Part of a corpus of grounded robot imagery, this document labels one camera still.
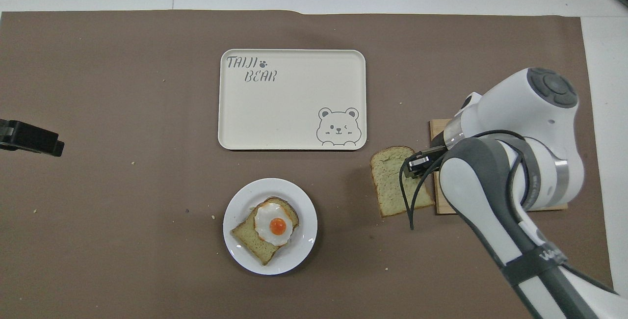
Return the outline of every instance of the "bear ear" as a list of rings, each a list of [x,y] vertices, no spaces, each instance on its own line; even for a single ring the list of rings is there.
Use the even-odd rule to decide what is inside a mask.
[[[347,113],[350,116],[353,116],[355,119],[357,119],[358,113],[357,113],[357,109],[355,108],[348,108],[345,113]]]
[[[321,110],[318,111],[318,117],[319,118],[325,118],[329,113],[331,113],[332,110],[329,108],[323,108]]]

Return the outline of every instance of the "slice of bread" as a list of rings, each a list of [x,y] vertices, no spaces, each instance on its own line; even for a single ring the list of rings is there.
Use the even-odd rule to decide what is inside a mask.
[[[407,146],[392,146],[380,150],[370,158],[370,173],[377,192],[379,212],[382,217],[393,216],[406,212],[401,189],[399,188],[399,169],[404,160],[415,151]],[[408,205],[412,202],[412,195],[419,184],[418,179],[402,177],[403,187],[408,198]],[[433,205],[434,201],[428,195],[425,187],[421,187],[415,202],[415,209]]]
[[[288,216],[290,220],[292,220],[292,231],[294,232],[294,229],[299,225],[299,217],[287,201],[276,196],[267,198],[263,203],[257,205],[244,222],[231,230],[231,234],[238,238],[247,249],[251,250],[253,255],[262,262],[262,265],[267,265],[268,262],[273,259],[277,250],[283,247],[283,245],[276,246],[261,240],[258,232],[255,230],[255,216],[258,214],[258,209],[267,203],[279,204],[288,212]]]

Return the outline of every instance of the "orange yolk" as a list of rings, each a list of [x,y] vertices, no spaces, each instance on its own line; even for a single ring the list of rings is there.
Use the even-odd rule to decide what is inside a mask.
[[[286,231],[286,222],[282,218],[274,218],[271,220],[270,229],[273,234],[279,236]]]

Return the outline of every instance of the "bear face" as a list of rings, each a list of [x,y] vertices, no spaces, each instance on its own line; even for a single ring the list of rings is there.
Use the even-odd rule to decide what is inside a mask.
[[[323,108],[318,111],[320,124],[316,137],[324,145],[353,145],[362,137],[357,125],[358,111],[348,108],[346,111],[332,111]]]

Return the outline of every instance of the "brown mat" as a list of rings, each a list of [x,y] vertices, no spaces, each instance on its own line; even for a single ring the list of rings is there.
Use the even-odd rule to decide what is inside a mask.
[[[365,147],[222,149],[218,65],[231,48],[361,51]],[[578,89],[586,169],[568,210],[531,217],[573,265],[610,284],[577,18],[4,12],[0,118],[59,133],[65,151],[0,151],[0,316],[529,317],[457,216],[420,210],[413,232],[403,215],[383,222],[368,160],[389,145],[426,147],[430,119],[530,66]],[[301,186],[319,216],[313,252],[274,277],[242,269],[222,238],[231,197],[265,177]]]

